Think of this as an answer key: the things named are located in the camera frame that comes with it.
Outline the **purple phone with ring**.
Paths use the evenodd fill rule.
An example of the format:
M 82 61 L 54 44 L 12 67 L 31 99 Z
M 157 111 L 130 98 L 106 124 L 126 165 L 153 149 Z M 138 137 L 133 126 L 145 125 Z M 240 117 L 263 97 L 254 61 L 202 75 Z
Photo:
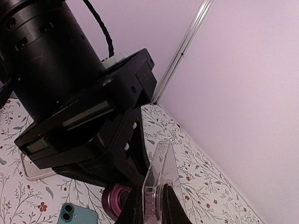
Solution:
M 130 192 L 131 188 L 117 183 L 104 188 L 101 197 L 102 207 L 114 221 L 120 216 Z

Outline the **aluminium frame post back left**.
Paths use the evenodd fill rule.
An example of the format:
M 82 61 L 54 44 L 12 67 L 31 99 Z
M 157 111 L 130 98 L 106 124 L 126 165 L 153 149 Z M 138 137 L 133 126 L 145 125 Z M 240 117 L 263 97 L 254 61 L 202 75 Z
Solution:
M 162 98 L 166 88 L 170 84 L 177 69 L 186 56 L 189 47 L 191 46 L 203 21 L 208 15 L 208 12 L 210 11 L 213 3 L 214 0 L 203 0 L 201 5 L 199 6 L 194 18 L 192 19 L 192 22 L 190 23 L 186 33 L 184 34 L 182 41 L 180 42 L 174 56 L 172 57 L 167 69 L 165 70 L 159 84 L 154 91 L 154 95 L 151 100 L 153 104 L 158 104 L 158 102 Z

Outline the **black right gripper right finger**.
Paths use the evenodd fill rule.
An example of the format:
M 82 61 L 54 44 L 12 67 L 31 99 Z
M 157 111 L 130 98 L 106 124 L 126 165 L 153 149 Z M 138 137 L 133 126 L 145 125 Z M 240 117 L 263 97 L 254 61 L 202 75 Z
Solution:
M 191 224 L 172 186 L 168 184 L 165 184 L 163 187 L 162 223 Z

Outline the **floral patterned table mat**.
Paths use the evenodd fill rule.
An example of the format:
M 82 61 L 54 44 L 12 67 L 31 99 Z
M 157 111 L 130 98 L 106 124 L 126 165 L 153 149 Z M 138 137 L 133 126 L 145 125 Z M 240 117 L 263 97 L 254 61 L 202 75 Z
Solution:
M 158 142 L 168 140 L 173 145 L 186 213 L 192 223 L 261 223 L 225 176 L 161 107 L 144 106 L 142 119 L 149 157 Z M 112 223 L 101 205 L 103 188 L 59 175 L 33 182 L 26 179 L 14 140 L 31 122 L 17 99 L 8 100 L 0 111 L 1 223 L 55 224 L 65 202 L 95 210 L 100 224 Z

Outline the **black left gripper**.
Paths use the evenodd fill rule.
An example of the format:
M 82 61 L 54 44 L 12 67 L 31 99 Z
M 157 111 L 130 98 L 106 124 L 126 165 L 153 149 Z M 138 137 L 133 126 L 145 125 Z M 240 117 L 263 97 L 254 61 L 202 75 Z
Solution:
M 83 125 L 129 111 L 103 155 L 53 171 L 95 186 L 142 186 L 150 162 L 139 106 L 153 95 L 153 67 L 147 49 L 104 67 L 63 0 L 0 3 L 0 103 L 15 93 L 33 119 L 15 143 L 41 168 L 93 138 L 74 139 Z

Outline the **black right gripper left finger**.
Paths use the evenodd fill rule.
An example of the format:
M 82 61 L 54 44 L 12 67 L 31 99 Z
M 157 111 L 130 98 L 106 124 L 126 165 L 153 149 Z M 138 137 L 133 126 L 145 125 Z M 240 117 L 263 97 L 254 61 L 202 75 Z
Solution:
M 142 190 L 134 188 L 115 224 L 143 224 L 142 212 Z

